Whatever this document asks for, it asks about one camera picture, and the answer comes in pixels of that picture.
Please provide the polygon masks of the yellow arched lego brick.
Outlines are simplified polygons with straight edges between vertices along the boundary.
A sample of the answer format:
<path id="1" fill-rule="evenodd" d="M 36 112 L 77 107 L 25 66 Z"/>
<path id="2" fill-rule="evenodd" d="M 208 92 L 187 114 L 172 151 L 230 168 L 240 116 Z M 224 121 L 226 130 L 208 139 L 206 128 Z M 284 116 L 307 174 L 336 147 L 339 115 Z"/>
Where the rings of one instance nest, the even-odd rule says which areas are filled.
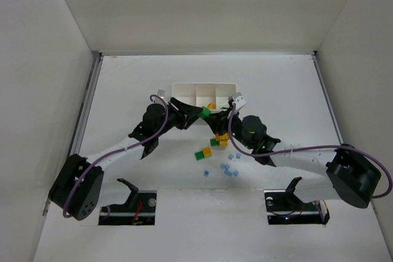
<path id="1" fill-rule="evenodd" d="M 229 133 L 225 133 L 223 135 L 216 134 L 216 141 L 219 143 L 219 147 L 226 147 L 228 145 L 229 140 L 230 140 Z"/>

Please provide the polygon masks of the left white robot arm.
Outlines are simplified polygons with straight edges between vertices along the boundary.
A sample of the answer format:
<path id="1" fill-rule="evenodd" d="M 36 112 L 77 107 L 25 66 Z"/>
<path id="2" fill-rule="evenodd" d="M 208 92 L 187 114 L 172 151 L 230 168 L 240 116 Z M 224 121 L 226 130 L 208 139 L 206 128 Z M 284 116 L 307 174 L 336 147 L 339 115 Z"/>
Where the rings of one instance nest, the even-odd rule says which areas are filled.
<path id="1" fill-rule="evenodd" d="M 96 206 L 110 199 L 102 193 L 105 172 L 115 172 L 126 160 L 138 161 L 158 146 L 158 138 L 172 128 L 187 129 L 199 119 L 202 107 L 191 106 L 171 98 L 166 102 L 156 94 L 150 96 L 141 122 L 118 144 L 90 156 L 67 157 L 50 191 L 49 200 L 62 209 L 64 218 L 86 219 Z"/>

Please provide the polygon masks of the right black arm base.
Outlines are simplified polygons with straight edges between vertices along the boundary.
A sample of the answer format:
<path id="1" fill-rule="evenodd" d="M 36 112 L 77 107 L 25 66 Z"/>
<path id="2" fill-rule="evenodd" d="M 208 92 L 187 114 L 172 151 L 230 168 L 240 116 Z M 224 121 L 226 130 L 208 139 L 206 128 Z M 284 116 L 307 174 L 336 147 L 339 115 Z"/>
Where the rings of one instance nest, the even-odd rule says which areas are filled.
<path id="1" fill-rule="evenodd" d="M 265 190 L 269 225 L 326 225 L 330 212 L 324 200 L 304 203 L 295 196 L 301 177 L 294 178 L 283 190 Z"/>

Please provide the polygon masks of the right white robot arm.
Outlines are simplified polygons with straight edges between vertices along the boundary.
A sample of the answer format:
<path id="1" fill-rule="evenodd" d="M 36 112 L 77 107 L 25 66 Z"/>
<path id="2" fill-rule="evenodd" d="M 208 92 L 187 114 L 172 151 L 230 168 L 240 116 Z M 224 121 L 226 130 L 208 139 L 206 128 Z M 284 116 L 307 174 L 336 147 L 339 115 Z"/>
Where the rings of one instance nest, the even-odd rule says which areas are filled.
<path id="1" fill-rule="evenodd" d="M 320 199 L 340 199 L 365 209 L 381 178 L 370 157 L 351 145 L 301 147 L 289 145 L 268 135 L 257 116 L 239 118 L 227 109 L 208 115 L 204 121 L 217 136 L 229 135 L 238 152 L 264 166 L 294 168 L 315 174 L 307 179 L 296 176 L 287 187 L 288 194 L 308 203 Z"/>

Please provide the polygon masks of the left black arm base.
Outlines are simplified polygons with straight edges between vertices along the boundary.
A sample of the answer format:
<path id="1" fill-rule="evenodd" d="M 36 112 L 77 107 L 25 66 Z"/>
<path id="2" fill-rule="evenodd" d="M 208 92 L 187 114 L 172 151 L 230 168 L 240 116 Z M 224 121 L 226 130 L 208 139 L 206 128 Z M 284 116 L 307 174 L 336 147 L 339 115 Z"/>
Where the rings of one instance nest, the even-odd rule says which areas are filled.
<path id="1" fill-rule="evenodd" d="M 124 202 L 100 208 L 99 226 L 153 226 L 157 206 L 157 192 L 140 190 L 125 179 L 117 179 L 128 189 Z"/>

